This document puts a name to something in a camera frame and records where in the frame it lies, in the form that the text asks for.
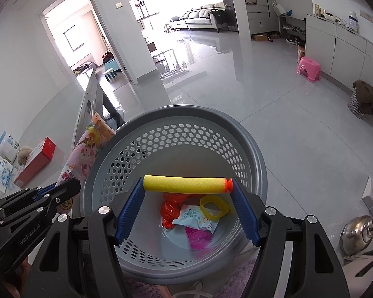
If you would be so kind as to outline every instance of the wall socket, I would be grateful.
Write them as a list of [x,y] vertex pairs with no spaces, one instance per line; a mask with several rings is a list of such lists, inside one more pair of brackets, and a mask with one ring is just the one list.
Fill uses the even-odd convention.
[[366,12],[363,12],[362,10],[359,10],[359,15],[367,20],[369,20],[371,23],[373,23],[373,17],[370,14],[367,14]]

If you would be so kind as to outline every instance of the blue gripper pad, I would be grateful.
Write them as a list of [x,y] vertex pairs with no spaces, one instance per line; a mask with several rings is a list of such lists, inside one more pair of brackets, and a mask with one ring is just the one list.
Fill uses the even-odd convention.
[[242,224],[243,231],[245,232],[246,238],[251,240],[254,245],[257,245],[261,240],[258,232],[259,226],[257,217],[254,215],[241,186],[235,178],[232,178],[232,185],[231,199]]
[[143,178],[140,178],[118,217],[118,227],[115,234],[118,245],[129,237],[144,198]]
[[55,184],[56,183],[53,183],[51,185],[48,185],[48,186],[40,189],[37,192],[37,195],[36,195],[36,198],[35,198],[35,202],[40,201],[43,198],[43,195],[45,195],[46,193],[48,193],[50,190],[54,189],[55,188]]

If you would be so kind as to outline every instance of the pink plastic stool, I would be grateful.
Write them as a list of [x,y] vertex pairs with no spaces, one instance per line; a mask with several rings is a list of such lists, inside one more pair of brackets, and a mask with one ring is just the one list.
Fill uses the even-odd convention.
[[309,57],[301,57],[300,63],[297,68],[297,74],[305,69],[307,72],[307,79],[313,83],[316,79],[321,80],[321,65]]

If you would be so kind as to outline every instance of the brown cloth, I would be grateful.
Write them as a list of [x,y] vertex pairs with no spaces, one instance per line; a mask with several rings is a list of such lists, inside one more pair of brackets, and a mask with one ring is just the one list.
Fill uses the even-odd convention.
[[358,110],[364,114],[373,115],[373,87],[363,80],[357,80],[352,84],[352,88],[356,88]]

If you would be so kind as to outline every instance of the yellow foam dart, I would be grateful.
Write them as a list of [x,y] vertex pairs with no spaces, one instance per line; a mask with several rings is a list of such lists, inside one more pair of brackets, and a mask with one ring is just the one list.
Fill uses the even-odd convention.
[[145,175],[143,188],[146,191],[180,194],[221,194],[232,191],[232,179],[186,178]]

